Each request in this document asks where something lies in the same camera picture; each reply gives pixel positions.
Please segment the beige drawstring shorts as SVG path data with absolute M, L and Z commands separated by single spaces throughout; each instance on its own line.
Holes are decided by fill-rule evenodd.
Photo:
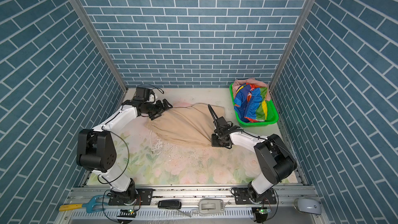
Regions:
M 162 113 L 155 120 L 148 120 L 145 127 L 162 141 L 193 148 L 211 147 L 214 120 L 204 103 L 176 107 Z

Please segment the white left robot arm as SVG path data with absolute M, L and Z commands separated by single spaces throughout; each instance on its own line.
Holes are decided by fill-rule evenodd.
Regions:
M 121 138 L 117 132 L 137 117 L 154 120 L 163 112 L 173 108 L 166 100 L 155 102 L 129 100 L 108 119 L 92 129 L 83 129 L 78 134 L 77 164 L 101 177 L 102 183 L 110 186 L 110 196 L 122 205 L 136 203 L 138 193 L 135 182 L 124 174 L 117 163 L 117 152 L 113 136 Z

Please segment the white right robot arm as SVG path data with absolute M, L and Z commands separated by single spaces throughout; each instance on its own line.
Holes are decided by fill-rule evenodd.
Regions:
M 296 170 L 296 160 L 280 136 L 248 133 L 237 125 L 229 124 L 224 117 L 214 117 L 214 125 L 214 134 L 211 135 L 213 147 L 231 149 L 237 145 L 257 156 L 261 173 L 248 184 L 248 195 L 252 202 L 262 201 L 269 189 Z

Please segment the colourful striped shorts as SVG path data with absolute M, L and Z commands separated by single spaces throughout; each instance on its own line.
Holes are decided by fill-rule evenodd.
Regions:
M 252 88 L 250 84 L 240 87 L 234 99 L 234 110 L 244 123 L 266 122 L 268 101 L 263 99 L 266 88 Z

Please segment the green plastic basket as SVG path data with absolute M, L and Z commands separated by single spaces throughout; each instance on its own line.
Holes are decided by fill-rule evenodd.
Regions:
M 272 100 L 267 99 L 268 88 L 245 83 L 238 87 L 230 84 L 230 93 L 236 119 L 242 127 L 263 127 L 279 120 Z

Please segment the pink cloth in basket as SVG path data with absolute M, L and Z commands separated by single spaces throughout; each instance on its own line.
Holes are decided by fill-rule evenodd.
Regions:
M 246 84 L 250 84 L 252 88 L 266 88 L 266 94 L 263 96 L 263 99 L 266 101 L 271 100 L 271 95 L 269 92 L 269 86 L 268 84 L 261 82 L 259 80 L 256 80 L 255 78 L 248 78 L 248 79 L 243 79 L 243 80 L 236 80 L 232 84 L 232 92 L 233 92 L 233 99 L 235 99 L 236 95 L 238 94 L 238 91 L 240 87 L 245 86 Z

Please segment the black car key fob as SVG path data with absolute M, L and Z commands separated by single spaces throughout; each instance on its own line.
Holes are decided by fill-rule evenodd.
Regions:
M 161 209 L 181 209 L 182 203 L 179 200 L 162 200 L 158 202 Z

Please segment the right green lit circuit board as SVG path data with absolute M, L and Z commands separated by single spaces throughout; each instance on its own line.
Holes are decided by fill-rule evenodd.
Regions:
M 266 207 L 253 207 L 252 213 L 254 215 L 254 222 L 258 224 L 263 224 L 267 221 L 271 210 Z

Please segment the green lit circuit board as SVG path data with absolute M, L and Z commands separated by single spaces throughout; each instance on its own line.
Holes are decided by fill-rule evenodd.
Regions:
M 129 224 L 137 216 L 137 213 L 132 209 L 121 209 L 117 215 L 117 222 L 120 224 Z
M 254 215 L 254 222 L 258 224 L 263 224 L 267 221 L 271 210 L 266 207 L 253 207 L 252 213 Z

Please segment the left green lit circuit board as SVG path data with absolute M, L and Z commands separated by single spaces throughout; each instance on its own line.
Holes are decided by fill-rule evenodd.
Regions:
M 117 222 L 120 224 L 129 224 L 137 216 L 137 213 L 132 209 L 121 209 L 117 215 Z

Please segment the white computer mouse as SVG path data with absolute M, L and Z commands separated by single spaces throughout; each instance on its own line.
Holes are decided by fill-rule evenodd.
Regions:
M 295 209 L 304 214 L 321 215 L 321 205 L 317 200 L 310 198 L 297 198 L 293 203 Z

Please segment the blue yellow handled tool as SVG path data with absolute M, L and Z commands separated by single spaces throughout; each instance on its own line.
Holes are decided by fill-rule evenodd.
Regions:
M 59 212 L 72 211 L 75 209 L 85 208 L 86 213 L 92 214 L 101 212 L 103 207 L 109 202 L 108 196 L 94 196 L 89 202 L 83 204 L 64 204 L 59 207 Z

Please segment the aluminium left corner post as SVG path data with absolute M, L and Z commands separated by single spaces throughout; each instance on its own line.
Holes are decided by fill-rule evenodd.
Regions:
M 109 69 L 111 70 L 112 74 L 114 75 L 116 81 L 118 82 L 120 88 L 124 93 L 127 93 L 128 87 L 124 80 L 122 79 L 121 74 L 117 70 L 112 58 L 110 57 L 105 45 L 103 44 L 101 38 L 99 37 L 92 21 L 90 20 L 88 14 L 86 13 L 82 3 L 80 0 L 68 0 L 78 15 L 79 19 L 81 20 L 83 26 L 85 27 L 86 31 L 90 35 L 92 41 L 94 42 L 96 48 L 100 52 L 101 56 L 103 57 L 103 60 L 105 63 L 108 65 Z

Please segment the aluminium corner post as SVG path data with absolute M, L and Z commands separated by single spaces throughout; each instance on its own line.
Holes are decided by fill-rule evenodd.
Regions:
M 315 0 L 306 0 L 303 5 L 302 11 L 297 19 L 297 23 L 295 24 L 295 27 L 294 27 L 291 35 L 290 35 L 290 38 L 285 47 L 284 53 L 281 56 L 279 64 L 276 67 L 275 73 L 270 81 L 269 89 L 271 91 L 273 91 L 276 88 L 277 81 L 280 78 L 280 75 L 282 74 L 283 68 L 289 59 L 289 56 L 293 50 L 293 47 L 297 41 L 297 38 L 298 38 L 298 36 L 305 24 L 310 12 L 311 12 L 311 9 L 312 9 L 314 3 L 315 3 Z
M 112 58 L 110 57 L 105 45 L 103 44 L 101 38 L 99 37 L 92 21 L 90 20 L 88 14 L 86 13 L 82 3 L 80 0 L 68 0 L 78 15 L 79 19 L 81 20 L 83 26 L 85 27 L 86 31 L 90 35 L 92 41 L 94 42 L 96 48 L 100 52 L 101 56 L 103 57 L 103 60 L 105 63 L 108 65 L 109 69 L 111 70 L 112 74 L 114 75 L 116 81 L 118 82 L 120 88 L 124 93 L 127 93 L 128 87 L 124 80 L 122 79 L 121 74 L 117 70 Z

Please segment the aluminium right corner post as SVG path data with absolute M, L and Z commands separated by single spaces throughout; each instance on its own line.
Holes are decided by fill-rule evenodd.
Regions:
M 289 56 L 293 50 L 293 47 L 297 41 L 297 38 L 298 38 L 298 36 L 305 24 L 310 12 L 311 12 L 311 9 L 312 9 L 314 3 L 315 3 L 315 0 L 306 0 L 303 5 L 302 11 L 297 19 L 297 23 L 295 24 L 295 27 L 294 27 L 291 35 L 290 35 L 290 38 L 285 47 L 284 53 L 281 56 L 279 64 L 276 67 L 275 73 L 270 81 L 269 89 L 271 91 L 273 91 L 276 88 L 277 81 L 280 78 L 280 75 L 282 74 L 283 68 L 289 59 Z

